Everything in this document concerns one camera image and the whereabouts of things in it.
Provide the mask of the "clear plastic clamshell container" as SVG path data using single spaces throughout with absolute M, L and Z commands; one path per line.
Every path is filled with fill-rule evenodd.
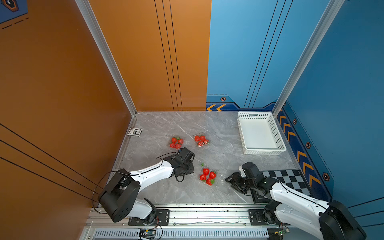
M 178 137 L 178 136 L 171 137 L 171 140 L 170 140 L 170 143 L 169 143 L 169 147 L 170 147 L 170 144 L 172 143 L 172 138 L 176 138 L 177 140 L 179 140 L 179 139 L 183 139 L 183 138 Z M 177 141 L 177 142 L 175 143 L 176 147 L 173 148 L 173 149 L 177 149 L 177 150 L 179 150 L 179 149 L 181 149 L 181 148 L 183 147 L 183 144 L 181 145 L 181 144 L 179 144 L 178 141 Z

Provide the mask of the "clear clamshell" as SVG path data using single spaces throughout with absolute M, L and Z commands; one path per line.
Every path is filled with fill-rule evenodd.
M 212 169 L 210 169 L 210 168 L 208 168 L 208 167 L 202 167 L 202 170 L 201 170 L 201 172 L 200 172 L 199 175 L 198 175 L 198 180 L 199 180 L 200 182 L 204 183 L 204 184 L 206 184 L 206 180 L 205 180 L 205 181 L 201 181 L 201 180 L 200 180 L 200 176 L 201 176 L 201 175 L 204 175 L 204 174 L 203 174 L 203 169 L 209 169 L 210 172 L 211 172 L 211 171 L 214 171 L 214 172 L 216 173 L 217 176 L 216 176 L 216 178 L 215 178 L 215 183 L 212 185 L 212 186 L 215 186 L 215 185 L 219 182 L 218 172 L 215 171 L 215 170 L 212 170 Z

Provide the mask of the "strawberry seven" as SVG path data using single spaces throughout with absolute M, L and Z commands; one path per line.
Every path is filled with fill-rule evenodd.
M 210 141 L 208 141 L 208 140 L 200 141 L 200 142 L 198 142 L 198 146 L 199 146 L 199 147 L 202 147 L 202 146 L 208 145 L 209 142 L 210 142 Z

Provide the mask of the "strawberry four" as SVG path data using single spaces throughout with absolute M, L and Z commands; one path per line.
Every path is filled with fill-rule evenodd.
M 215 179 L 209 178 L 206 180 L 206 184 L 208 184 L 209 186 L 212 186 L 214 183 L 215 183 Z

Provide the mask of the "white perforated plastic basket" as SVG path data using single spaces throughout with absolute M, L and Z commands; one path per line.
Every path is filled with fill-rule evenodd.
M 238 127 L 245 155 L 280 155 L 287 150 L 270 112 L 238 112 Z

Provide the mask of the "strawberry two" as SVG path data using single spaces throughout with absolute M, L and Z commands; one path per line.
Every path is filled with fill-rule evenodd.
M 209 174 L 210 179 L 215 179 L 216 178 L 216 173 L 214 171 L 211 171 Z

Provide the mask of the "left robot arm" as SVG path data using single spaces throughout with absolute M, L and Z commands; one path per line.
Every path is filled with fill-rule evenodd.
M 158 157 L 158 163 L 138 171 L 120 169 L 104 187 L 98 197 L 99 204 L 114 223 L 126 217 L 137 218 L 145 224 L 157 220 L 157 208 L 148 199 L 138 199 L 145 188 L 174 177 L 182 182 L 186 175 L 194 173 L 195 154 L 187 148 Z

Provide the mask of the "black white checkerboard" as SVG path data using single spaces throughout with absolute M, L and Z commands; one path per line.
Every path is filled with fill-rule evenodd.
M 273 171 L 263 171 L 263 175 L 266 177 L 272 177 L 280 182 L 284 183 L 286 186 L 301 192 L 307 196 L 311 196 L 311 191 L 309 185 L 307 184 L 301 171 L 292 169 L 292 170 L 273 170 Z

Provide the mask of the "right green circuit board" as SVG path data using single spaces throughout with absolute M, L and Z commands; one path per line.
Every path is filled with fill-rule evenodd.
M 275 235 L 277 235 L 280 239 L 282 239 L 286 234 L 290 233 L 290 229 L 282 229 L 275 232 Z

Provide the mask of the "green circuit board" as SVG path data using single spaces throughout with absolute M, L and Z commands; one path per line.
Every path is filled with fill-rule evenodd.
M 139 229 L 139 240 L 154 240 L 157 235 L 156 229 Z
M 290 229 L 282 229 L 275 232 L 275 235 L 277 235 L 280 239 L 282 239 L 286 234 L 290 233 Z

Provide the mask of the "left green circuit board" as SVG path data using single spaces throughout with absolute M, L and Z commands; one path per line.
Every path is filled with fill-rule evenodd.
M 157 235 L 156 229 L 139 229 L 139 240 L 154 240 Z

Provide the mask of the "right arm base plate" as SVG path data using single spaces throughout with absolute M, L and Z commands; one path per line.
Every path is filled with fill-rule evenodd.
M 278 228 L 281 226 L 276 214 L 270 210 L 250 209 L 248 210 L 249 218 L 252 226 L 268 226 Z

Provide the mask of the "aluminium front rail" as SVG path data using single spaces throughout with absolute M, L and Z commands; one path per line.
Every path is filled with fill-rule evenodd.
M 272 228 L 268 226 L 252 226 L 248 210 L 264 209 L 265 204 L 244 204 L 244 205 L 158 205 L 157 210 L 169 209 L 170 220 L 168 226 L 129 226 L 129 217 L 120 222 L 114 223 L 103 209 L 98 209 L 103 214 L 92 210 L 86 220 L 85 229 L 91 228 L 197 228 L 197 229 L 244 229 L 244 228 L 265 228 L 278 230 L 281 227 L 293 228 L 298 220 L 293 217 L 299 214 L 298 210 L 280 205 L 284 214 L 290 219 L 280 218 L 281 226 Z

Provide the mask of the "aluminium corner post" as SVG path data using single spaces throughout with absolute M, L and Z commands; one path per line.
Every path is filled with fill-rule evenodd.
M 113 77 L 115 84 L 133 118 L 137 116 L 137 109 L 133 103 L 132 97 L 128 91 L 126 83 L 121 75 L 119 67 L 113 57 L 107 40 L 103 34 L 103 31 L 99 25 L 96 15 L 91 7 L 89 1 L 75 0 L 83 19 L 85 20 L 88 29 Z
M 310 62 L 312 56 L 323 40 L 325 34 L 327 33 L 329 27 L 334 21 L 336 15 L 340 11 L 345 0 L 331 0 L 329 1 L 326 9 L 324 10 L 317 26 L 315 27 L 304 51 L 302 52 L 295 68 L 293 69 L 290 77 L 288 78 L 286 85 L 284 86 L 274 108 L 272 111 L 273 116 L 276 118 L 283 108 L 284 103 L 287 101 L 291 92 L 293 91 L 295 85 L 306 69 L 308 63 Z

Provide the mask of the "right aluminium corner post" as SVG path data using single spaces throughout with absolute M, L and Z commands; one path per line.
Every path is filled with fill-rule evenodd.
M 331 0 L 329 1 L 326 9 L 324 10 L 317 26 L 315 27 L 304 51 L 302 52 L 295 68 L 293 69 L 290 77 L 288 78 L 286 85 L 284 86 L 274 108 L 272 111 L 273 116 L 276 118 L 283 108 L 284 103 L 287 101 L 291 92 L 293 91 L 295 85 L 306 69 L 308 63 L 310 62 L 312 56 L 323 40 L 325 34 L 327 33 L 329 27 L 334 21 L 336 15 L 340 11 L 345 0 Z

